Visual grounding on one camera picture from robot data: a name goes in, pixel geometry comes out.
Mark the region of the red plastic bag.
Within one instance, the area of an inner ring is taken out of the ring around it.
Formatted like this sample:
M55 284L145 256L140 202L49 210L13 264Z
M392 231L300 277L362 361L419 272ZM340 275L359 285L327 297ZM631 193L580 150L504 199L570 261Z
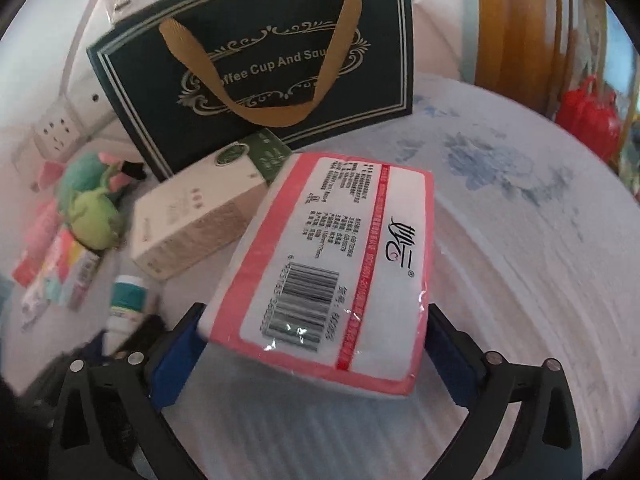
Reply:
M616 94L600 98L598 78L591 75L562 95L554 122L589 148L606 164L614 156L622 132Z

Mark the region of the white wall power socket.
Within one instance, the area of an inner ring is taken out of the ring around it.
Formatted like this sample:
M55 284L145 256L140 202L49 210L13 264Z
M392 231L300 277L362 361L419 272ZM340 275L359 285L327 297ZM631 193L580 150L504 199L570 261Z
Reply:
M79 148L84 132L65 96L55 101L35 125L41 155L54 162L67 162Z

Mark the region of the white wall single socket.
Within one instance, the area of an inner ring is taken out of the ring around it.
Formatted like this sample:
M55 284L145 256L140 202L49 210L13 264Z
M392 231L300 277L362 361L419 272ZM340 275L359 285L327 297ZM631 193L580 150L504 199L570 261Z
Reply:
M67 91L67 99L88 131L98 130L114 117L111 103L94 75L74 82Z

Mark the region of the red white tissue pack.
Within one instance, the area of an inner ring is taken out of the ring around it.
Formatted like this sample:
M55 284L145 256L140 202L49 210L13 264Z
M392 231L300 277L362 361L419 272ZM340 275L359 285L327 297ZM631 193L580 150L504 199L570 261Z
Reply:
M292 156L241 237L198 332L334 388L403 398L428 318L435 182L426 170Z

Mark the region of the wooden door frame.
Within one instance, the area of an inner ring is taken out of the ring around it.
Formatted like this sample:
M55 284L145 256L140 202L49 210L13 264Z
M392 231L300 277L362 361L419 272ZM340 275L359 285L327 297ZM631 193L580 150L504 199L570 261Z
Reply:
M478 0L475 84L551 117L606 53L605 0Z

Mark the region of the small white green bottle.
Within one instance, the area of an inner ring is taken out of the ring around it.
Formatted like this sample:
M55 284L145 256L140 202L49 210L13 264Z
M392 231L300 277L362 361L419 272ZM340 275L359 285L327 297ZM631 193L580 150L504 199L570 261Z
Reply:
M113 283L110 314L103 336L103 354L111 356L138 329L150 299L143 278L120 274Z

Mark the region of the pink tissue pack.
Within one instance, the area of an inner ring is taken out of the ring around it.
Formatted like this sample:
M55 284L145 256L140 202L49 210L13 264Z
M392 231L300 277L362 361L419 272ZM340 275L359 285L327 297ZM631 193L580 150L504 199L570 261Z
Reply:
M55 198L51 198L37 209L35 221L25 236L21 258L12 272L12 278L17 284L28 287L37 276L61 223L62 218Z

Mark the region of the green frog plush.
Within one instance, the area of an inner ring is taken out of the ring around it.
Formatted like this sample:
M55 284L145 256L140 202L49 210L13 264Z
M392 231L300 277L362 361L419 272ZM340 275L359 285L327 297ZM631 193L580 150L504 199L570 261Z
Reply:
M66 219L76 240L94 252L114 248L124 228L124 218L105 184L90 191L73 192Z

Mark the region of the teal plush toy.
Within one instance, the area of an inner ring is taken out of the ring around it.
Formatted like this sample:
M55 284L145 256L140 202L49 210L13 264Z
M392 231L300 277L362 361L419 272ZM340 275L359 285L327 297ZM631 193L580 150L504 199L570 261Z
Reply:
M107 154L87 152L66 166L56 190L60 214L66 213L75 192L92 191L100 185L104 172L110 166L107 161Z

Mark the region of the black coffee cup gift bag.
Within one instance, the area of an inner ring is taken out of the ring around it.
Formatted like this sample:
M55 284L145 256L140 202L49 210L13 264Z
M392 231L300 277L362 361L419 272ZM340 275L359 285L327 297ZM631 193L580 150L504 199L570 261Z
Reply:
M111 106L166 180L257 131L235 113L306 103L348 0L160 0L89 47ZM291 148L406 116L413 98L411 0L360 0L334 84L310 115L276 128Z

